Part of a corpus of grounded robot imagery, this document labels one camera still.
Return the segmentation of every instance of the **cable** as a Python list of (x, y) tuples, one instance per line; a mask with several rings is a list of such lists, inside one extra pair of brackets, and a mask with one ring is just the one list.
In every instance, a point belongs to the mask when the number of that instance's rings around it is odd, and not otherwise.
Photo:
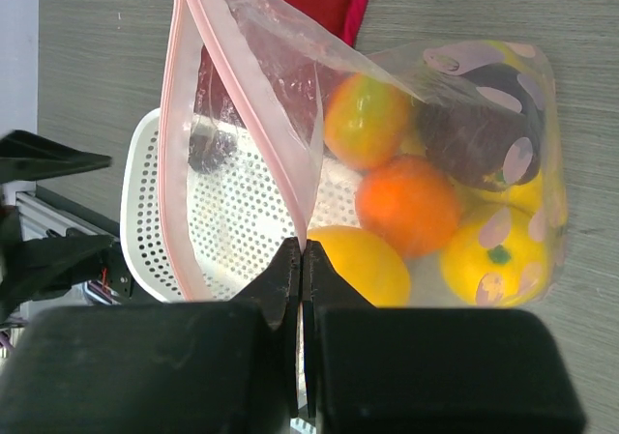
[(4, 334), (4, 332), (0, 332), (0, 346), (4, 347), (8, 353), (11, 353), (13, 350), (15, 350), (15, 347), (11, 343), (11, 340), (6, 334)]

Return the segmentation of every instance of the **gray wood surface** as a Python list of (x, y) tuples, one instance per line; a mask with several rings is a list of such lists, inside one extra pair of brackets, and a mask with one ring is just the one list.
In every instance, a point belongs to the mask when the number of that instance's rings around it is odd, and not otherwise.
[[(126, 153), (159, 103), (171, 0), (41, 0), (39, 128), (111, 154), (46, 183), (118, 219)], [(557, 337), (593, 433), (619, 432), (619, 0), (370, 0), (358, 47), (494, 38), (537, 44), (556, 74), (571, 206), (565, 271), (530, 309)]]

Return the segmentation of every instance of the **transparent plastic bag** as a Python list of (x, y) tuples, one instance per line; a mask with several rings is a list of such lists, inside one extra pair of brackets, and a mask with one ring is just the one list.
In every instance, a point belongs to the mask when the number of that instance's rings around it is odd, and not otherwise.
[(295, 234), (378, 306), (539, 296), (567, 221), (553, 84), (528, 44), (366, 57), (281, 0), (175, 0), (159, 199), (184, 296), (231, 297)]

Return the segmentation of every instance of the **pink trim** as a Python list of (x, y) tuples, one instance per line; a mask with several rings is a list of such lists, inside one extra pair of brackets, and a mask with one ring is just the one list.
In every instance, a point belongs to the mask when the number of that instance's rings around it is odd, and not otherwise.
[(341, 32), (341, 38), (348, 45), (355, 45), (357, 34), (361, 29), (361, 23), (364, 21), (366, 8), (369, 0), (350, 0), (346, 18), (344, 19), (344, 27)]

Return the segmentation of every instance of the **white wall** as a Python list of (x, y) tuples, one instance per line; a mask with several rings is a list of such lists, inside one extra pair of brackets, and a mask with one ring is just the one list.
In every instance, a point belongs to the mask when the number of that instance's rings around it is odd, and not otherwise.
[[(39, 0), (0, 0), (0, 135), (10, 130), (37, 131)], [(5, 188), (9, 202), (17, 183)]]

